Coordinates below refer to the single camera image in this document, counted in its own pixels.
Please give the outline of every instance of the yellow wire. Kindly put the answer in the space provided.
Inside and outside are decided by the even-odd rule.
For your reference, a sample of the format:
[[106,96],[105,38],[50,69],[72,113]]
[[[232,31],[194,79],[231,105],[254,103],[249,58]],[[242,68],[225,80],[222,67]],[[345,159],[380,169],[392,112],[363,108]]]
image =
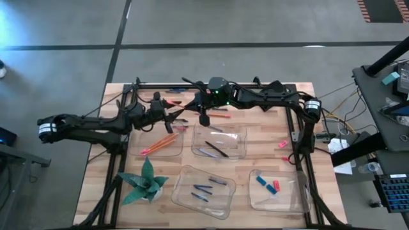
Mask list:
[[345,98],[335,109],[333,109],[330,114],[333,114],[337,109],[340,108],[340,106],[342,106],[343,103],[345,103],[351,96],[356,95],[358,93],[357,90],[355,90],[354,92],[352,92],[352,94],[350,96],[348,96],[347,98]]
[[[327,116],[333,117],[333,118],[337,118],[339,121],[343,121],[341,118],[338,118],[337,116],[333,115],[333,114],[328,114]],[[350,124],[348,124],[347,122],[345,122],[346,125],[348,125],[348,127],[351,129],[351,131],[353,132],[353,134],[357,134],[356,131],[352,128],[352,126]]]

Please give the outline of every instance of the white label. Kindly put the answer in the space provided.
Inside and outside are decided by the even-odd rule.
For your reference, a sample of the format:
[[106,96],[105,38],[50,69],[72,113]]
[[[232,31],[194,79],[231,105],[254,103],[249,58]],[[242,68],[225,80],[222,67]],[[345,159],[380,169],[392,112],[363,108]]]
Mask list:
[[[53,132],[57,132],[57,129],[56,129],[56,128],[53,128],[52,131],[53,131]],[[42,132],[51,132],[51,128],[41,128],[41,129],[38,131],[38,134],[41,134]]]
[[306,109],[318,109],[318,105],[306,105]]
[[316,102],[316,101],[308,101],[307,104],[313,104],[313,105],[318,105],[318,106],[320,106],[320,103],[319,103],[319,102]]
[[42,128],[50,128],[50,123],[40,125],[39,129],[42,129]]
[[405,178],[406,174],[393,174],[390,175],[391,178]]

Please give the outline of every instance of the striped tape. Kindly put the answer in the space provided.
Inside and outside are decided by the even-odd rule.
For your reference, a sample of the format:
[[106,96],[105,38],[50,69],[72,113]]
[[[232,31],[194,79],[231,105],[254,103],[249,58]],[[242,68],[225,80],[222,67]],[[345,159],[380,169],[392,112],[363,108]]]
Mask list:
[[366,9],[364,0],[357,0],[357,1],[358,1],[360,12],[362,13],[362,16],[364,17],[364,20],[366,22],[371,22],[371,18],[368,14],[368,10]]
[[395,1],[395,4],[399,12],[401,12],[403,22],[409,22],[409,10],[405,2],[403,0],[394,0],[394,1]]

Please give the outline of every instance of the paper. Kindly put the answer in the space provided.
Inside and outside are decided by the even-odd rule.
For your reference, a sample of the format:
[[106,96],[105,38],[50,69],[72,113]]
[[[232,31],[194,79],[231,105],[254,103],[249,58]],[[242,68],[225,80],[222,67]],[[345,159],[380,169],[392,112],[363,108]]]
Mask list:
[[[328,150],[331,154],[334,154],[340,150],[347,148],[348,146],[349,144],[346,142],[346,140],[341,139],[340,141],[338,138],[333,138],[331,139],[331,142],[328,144]],[[335,167],[334,171],[336,173],[352,175],[351,162],[347,162],[345,164]]]

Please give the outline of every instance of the blue eraser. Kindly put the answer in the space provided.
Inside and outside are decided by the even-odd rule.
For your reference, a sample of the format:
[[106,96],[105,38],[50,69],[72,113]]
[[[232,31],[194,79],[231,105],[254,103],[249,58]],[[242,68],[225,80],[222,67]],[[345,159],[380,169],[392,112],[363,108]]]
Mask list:
[[388,84],[390,84],[391,82],[393,82],[394,80],[396,80],[398,78],[400,78],[400,75],[398,73],[396,73],[396,72],[393,72],[393,73],[389,74],[386,78],[384,78],[382,80],[382,83],[387,86]]
[[263,180],[260,176],[257,176],[256,180],[263,186],[267,184],[267,182]]
[[277,193],[276,189],[274,189],[273,186],[271,186],[271,185],[267,185],[266,188],[267,188],[268,191],[273,193],[273,195]]

